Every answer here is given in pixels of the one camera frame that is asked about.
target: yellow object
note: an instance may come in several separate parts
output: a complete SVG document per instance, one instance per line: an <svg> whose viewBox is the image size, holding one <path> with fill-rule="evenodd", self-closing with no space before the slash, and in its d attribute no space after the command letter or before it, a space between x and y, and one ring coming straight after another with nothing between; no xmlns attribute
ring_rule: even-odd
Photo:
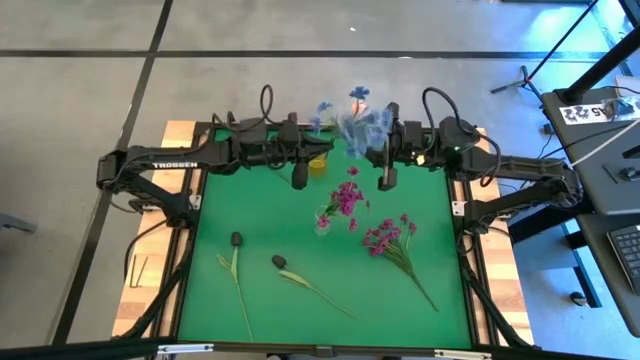
<svg viewBox="0 0 640 360"><path fill-rule="evenodd" d="M309 161L309 173L311 176L320 177L327 172L327 154L322 154L317 158Z"/></svg>

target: tripod stand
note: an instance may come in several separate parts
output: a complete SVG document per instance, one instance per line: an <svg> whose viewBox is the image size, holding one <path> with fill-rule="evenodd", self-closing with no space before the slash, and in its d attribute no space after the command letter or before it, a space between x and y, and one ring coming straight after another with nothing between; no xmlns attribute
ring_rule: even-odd
<svg viewBox="0 0 640 360"><path fill-rule="evenodd" d="M542 102L542 98L540 97L540 92L535 87L535 85L533 85L533 82L531 82L531 80L536 75L536 73L538 71L540 71L540 68L542 68L542 66L547 62L547 60L549 60L551 58L551 56L553 56L553 54L556 52L556 50L558 50L560 45L562 45L562 43L567 39L567 37L569 37L569 35L578 26L578 24L580 24L580 22L582 22L582 19L584 19L587 16L587 14L589 14L591 9L593 9L593 7L597 3L598 3L598 0L593 0L591 2L591 4L589 4L589 6L587 6L585 11L578 18L578 20L576 20L576 22L573 25L571 25L571 27L569 28L569 31L567 31L566 34L564 34L564 36L562 36L560 41L558 41L555 44L555 46L551 49L551 51L549 51L549 53L544 57L544 59L542 59L542 61L538 64L538 66L536 66L536 68L533 69L533 71L531 72L531 75L529 75L529 71L527 70L527 67L525 65L522 65L520 67L520 70L522 71L522 75L523 75L522 80L518 80L518 81L513 82L511 84L507 84L507 85L495 88L495 89L491 90L491 94L497 94L497 93L502 92L504 90L507 90L507 89L510 89L510 88L515 88L515 87L521 87L521 88L525 88L525 89L528 87L528 89L531 90L536 95L538 100L540 100L540 102Z"/></svg>

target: black wire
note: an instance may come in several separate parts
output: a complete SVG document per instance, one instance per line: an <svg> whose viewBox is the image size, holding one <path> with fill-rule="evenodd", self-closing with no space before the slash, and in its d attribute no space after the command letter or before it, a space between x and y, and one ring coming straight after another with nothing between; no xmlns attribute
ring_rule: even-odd
<svg viewBox="0 0 640 360"><path fill-rule="evenodd" d="M458 128L462 132L469 135L473 134L473 131L474 131L473 129L471 130L465 129L460 123L460 114L458 113L458 106L453 101L453 99L449 95L447 95L447 93L445 93L444 91L438 88L428 87L422 91L422 106L424 107L424 111L427 113L427 118L429 119L429 127L431 127L431 142L429 143L429 146L427 147L425 152L431 150L431 148L436 142L435 122L433 121L433 116L431 115L431 111L429 110L429 105L427 105L427 94L429 92L434 92L440 95L449 104L449 106L451 107L451 110L453 110L453 116L456 119L456 124L458 125Z"/></svg>
<svg viewBox="0 0 640 360"><path fill-rule="evenodd" d="M138 212L133 210L133 209L126 209L118 204L116 204L115 202L113 202L113 200L111 200L111 206L113 206L114 208L122 211L122 212L126 212L127 214L137 214Z"/></svg>
<svg viewBox="0 0 640 360"><path fill-rule="evenodd" d="M511 241L511 242L513 242L513 238L511 237L511 234L509 234L509 232L508 232L508 231L503 230L503 229L500 229L500 228L495 227L495 226L489 226L489 230L495 230L495 231L497 231L497 232L501 232L501 233L503 233L503 234L507 235L507 236L509 237L509 239L512 239L512 241Z"/></svg>
<svg viewBox="0 0 640 360"><path fill-rule="evenodd" d="M482 139L487 140L487 142L489 142L493 146L493 148L496 150L496 164L488 168L487 170L485 170L482 173L482 177L480 178L480 186L487 187L489 186L489 184L491 184L493 179L498 174L498 171L500 170L500 166L502 166L502 152L500 151L500 146L498 146L498 143L493 141L493 139L480 133L478 134L478 136L480 136L480 138Z"/></svg>
<svg viewBox="0 0 640 360"><path fill-rule="evenodd" d="M267 105L267 109L265 110L265 108L264 108L264 94L265 94L265 92L267 90L269 91L269 104ZM216 113L213 113L211 115L211 120L213 120L214 122L218 122L220 125L224 126L229 131L245 132L245 131L249 131L249 130L253 129L254 127L262 124L263 121L266 121L269 124L275 124L275 122L273 120L271 120L271 118L269 118L269 114L271 114L271 108L272 107L273 107L273 88L271 87L271 85L266 84L265 86L262 87L262 91L260 91L260 112L262 113L262 117L260 118L260 121L256 122L255 124L249 126L246 129L237 130L237 129L233 129L233 128L229 127L227 124L225 124L220 119L220 117L218 117L218 115Z"/></svg>
<svg viewBox="0 0 640 360"><path fill-rule="evenodd" d="M640 94L640 91L636 91L636 90L633 90L633 89L629 89L628 87L624 87L624 86L613 86L613 85L609 85L609 86L603 86L603 87L601 87L600 89L606 89L606 88L609 88L609 89L622 89L622 90L631 91L631 92L632 92L632 93L634 93L634 94Z"/></svg>
<svg viewBox="0 0 640 360"><path fill-rule="evenodd" d="M465 248L464 245L464 236L465 235L470 235L470 239L471 239L471 245L469 246L469 248ZM476 242L474 241L474 237L471 234L465 234L464 230L460 230L456 236L456 251L458 252L458 254L460 255L464 255L466 256L467 254L469 254L471 251L473 251L473 249L476 247Z"/></svg>
<svg viewBox="0 0 640 360"><path fill-rule="evenodd" d="M594 138L594 137L596 137L596 136L603 135L603 134L606 134L606 133L610 133L610 132L612 132L612 131L616 131L616 130L624 129L624 128L626 128L626 127L627 127L627 126L629 126L629 125L631 125L631 124L626 124L626 125L618 126L618 127L615 127L615 128L611 128L611 129L607 129L607 130L599 131L599 132L593 133L593 134L591 134L591 135L585 136L585 137L580 138L580 139L578 139L578 140L576 140L576 141L573 141L573 142L571 142L571 143L569 143L569 144L567 144L567 145L565 145L565 146L561 146L561 147L559 147L559 148L557 148L557 149L553 150L552 152L550 152L550 153L548 153L548 154L544 155L541 159L546 159L546 158L548 158L549 156L551 156L551 155L553 155L553 154L557 153L558 151L566 150L566 149L570 148L571 146L573 146L573 145L575 145L575 144L578 144L578 143L583 142L583 141L585 141L585 140L589 140L589 139Z"/></svg>
<svg viewBox="0 0 640 360"><path fill-rule="evenodd" d="M536 156L536 159L540 159L540 156L542 156L542 154L544 153L544 149L546 149L547 146L549 146L549 143L551 142L551 138L553 138L553 133L549 134L549 138L547 139L547 142L544 144L542 149L540 149L540 154Z"/></svg>
<svg viewBox="0 0 640 360"><path fill-rule="evenodd" d="M125 253L125 256L124 256L124 280L125 281L127 280L127 272L129 271L129 257L131 256L131 250L133 249L133 246L138 242L138 240L142 239L143 237L145 237L146 235L148 235L150 232L157 229L158 227L164 225L166 222L167 222L167 219L160 221L159 223L141 232L140 234L138 234L138 236L134 237L133 240L131 240L131 242L129 243L129 246L127 246L127 252Z"/></svg>
<svg viewBox="0 0 640 360"><path fill-rule="evenodd" d="M509 187L512 188L515 191L518 191L518 188L513 186L513 185L508 185L508 184L502 184L502 183L498 183L498 186L505 186L505 187Z"/></svg>

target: white cable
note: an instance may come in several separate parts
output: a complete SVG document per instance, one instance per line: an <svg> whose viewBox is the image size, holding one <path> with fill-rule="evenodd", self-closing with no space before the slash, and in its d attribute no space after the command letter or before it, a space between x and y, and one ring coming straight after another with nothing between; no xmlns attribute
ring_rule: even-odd
<svg viewBox="0 0 640 360"><path fill-rule="evenodd" d="M640 123L640 118L638 118L636 121L634 121L631 125L629 125L626 128L622 129L622 131L620 131L619 133L613 135L609 140L607 140L604 143L602 143L602 145L600 145L597 148L591 150L591 152L589 152L587 155L585 155L585 156L581 157L580 159L578 159L578 160L574 161L573 163L571 163L571 166L576 166L576 165L580 164L581 162L587 160L588 158L593 156L593 154L595 154L598 151L602 150L603 147L611 144L611 142L613 142L615 139L619 138L624 133L626 133L627 131L631 130L631 128L636 126L638 123Z"/></svg>

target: sticker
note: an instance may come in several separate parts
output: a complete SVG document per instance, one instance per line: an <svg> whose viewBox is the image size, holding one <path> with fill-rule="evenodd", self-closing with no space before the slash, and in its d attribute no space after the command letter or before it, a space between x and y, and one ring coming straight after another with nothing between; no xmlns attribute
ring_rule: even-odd
<svg viewBox="0 0 640 360"><path fill-rule="evenodd" d="M611 121L605 114L604 105L576 105L561 107L560 113L567 125L592 124Z"/></svg>

